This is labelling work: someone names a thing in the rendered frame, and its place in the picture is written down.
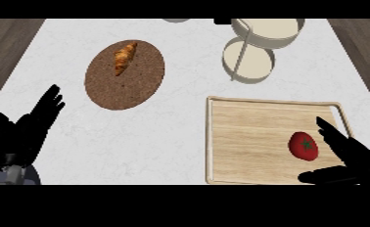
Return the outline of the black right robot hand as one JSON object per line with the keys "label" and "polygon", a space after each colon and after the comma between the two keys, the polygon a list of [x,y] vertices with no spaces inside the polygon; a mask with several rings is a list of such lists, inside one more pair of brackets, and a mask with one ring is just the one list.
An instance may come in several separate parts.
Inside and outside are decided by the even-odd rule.
{"label": "black right robot hand", "polygon": [[370,149],[353,137],[345,137],[320,117],[317,124],[319,132],[344,165],[307,171],[299,174],[298,180],[320,186],[370,186]]}

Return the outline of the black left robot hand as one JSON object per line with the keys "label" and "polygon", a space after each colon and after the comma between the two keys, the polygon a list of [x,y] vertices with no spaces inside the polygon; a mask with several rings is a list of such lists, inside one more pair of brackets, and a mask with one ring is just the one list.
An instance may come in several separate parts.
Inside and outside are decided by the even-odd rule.
{"label": "black left robot hand", "polygon": [[0,113],[0,168],[29,167],[39,155],[48,131],[64,109],[61,88],[54,84],[30,113],[17,122]]}

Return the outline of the red tomato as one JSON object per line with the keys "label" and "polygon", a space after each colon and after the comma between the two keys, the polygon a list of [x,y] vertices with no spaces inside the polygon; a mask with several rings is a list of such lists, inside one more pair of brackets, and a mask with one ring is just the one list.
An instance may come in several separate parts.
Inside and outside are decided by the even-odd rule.
{"label": "red tomato", "polygon": [[319,146],[314,138],[305,132],[295,132],[290,136],[288,148],[293,156],[307,161],[319,157]]}

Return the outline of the pale wooden tray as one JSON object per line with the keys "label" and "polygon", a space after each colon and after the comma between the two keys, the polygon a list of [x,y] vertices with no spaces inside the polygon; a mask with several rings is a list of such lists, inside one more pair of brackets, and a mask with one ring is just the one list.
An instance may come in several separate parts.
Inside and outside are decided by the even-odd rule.
{"label": "pale wooden tray", "polygon": [[[344,134],[353,131],[341,104],[208,98],[206,180],[212,184],[298,183],[298,175],[342,164],[319,133],[323,118]],[[308,161],[293,156],[288,142],[295,132],[311,135],[319,157]]]}

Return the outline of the cream tiered basket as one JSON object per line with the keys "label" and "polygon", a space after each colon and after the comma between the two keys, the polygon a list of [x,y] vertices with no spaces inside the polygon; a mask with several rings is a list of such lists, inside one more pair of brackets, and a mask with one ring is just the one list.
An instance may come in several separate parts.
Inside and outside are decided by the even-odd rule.
{"label": "cream tiered basket", "polygon": [[222,67],[230,78],[242,83],[262,82],[276,67],[274,50],[285,48],[304,28],[304,19],[233,19],[237,35],[222,51]]}

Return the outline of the brown round placemat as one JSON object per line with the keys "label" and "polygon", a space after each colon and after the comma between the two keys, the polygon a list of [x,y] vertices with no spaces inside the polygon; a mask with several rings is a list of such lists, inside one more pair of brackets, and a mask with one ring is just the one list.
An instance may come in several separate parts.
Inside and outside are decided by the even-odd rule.
{"label": "brown round placemat", "polygon": [[[137,53],[129,67],[116,75],[114,53],[137,42]],[[153,96],[165,78],[165,60],[156,46],[142,40],[111,44],[94,57],[85,79],[92,101],[113,111],[140,106]]]}

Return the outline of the golden croissant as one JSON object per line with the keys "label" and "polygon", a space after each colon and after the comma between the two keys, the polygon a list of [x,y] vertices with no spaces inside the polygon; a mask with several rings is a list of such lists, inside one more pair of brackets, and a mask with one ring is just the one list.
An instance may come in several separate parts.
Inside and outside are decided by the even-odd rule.
{"label": "golden croissant", "polygon": [[137,48],[138,48],[138,43],[134,42],[128,44],[125,48],[114,53],[116,75],[120,75],[126,70],[126,68],[129,67],[135,58]]}

